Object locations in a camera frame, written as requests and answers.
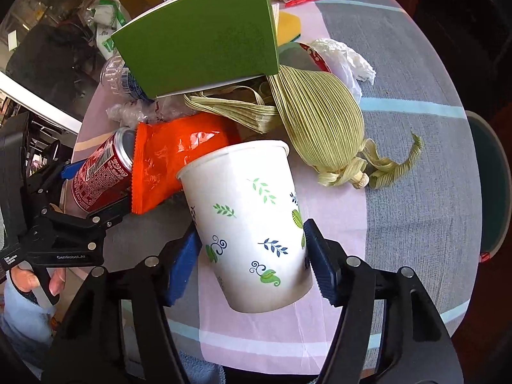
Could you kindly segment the blue sleeve forearm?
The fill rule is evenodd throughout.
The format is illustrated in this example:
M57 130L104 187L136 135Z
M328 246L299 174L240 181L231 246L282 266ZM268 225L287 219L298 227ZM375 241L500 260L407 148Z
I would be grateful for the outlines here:
M40 380L53 341L54 307L42 308L21 293L7 276L1 329L24 364Z

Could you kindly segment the person's left hand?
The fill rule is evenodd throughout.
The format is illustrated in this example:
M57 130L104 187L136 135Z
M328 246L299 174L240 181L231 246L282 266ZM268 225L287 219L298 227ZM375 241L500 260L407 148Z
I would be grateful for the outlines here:
M40 286L37 276L30 270L13 267L11 281L21 292L29 293ZM66 283L66 269L57 268L50 279L49 290L53 296L60 294Z

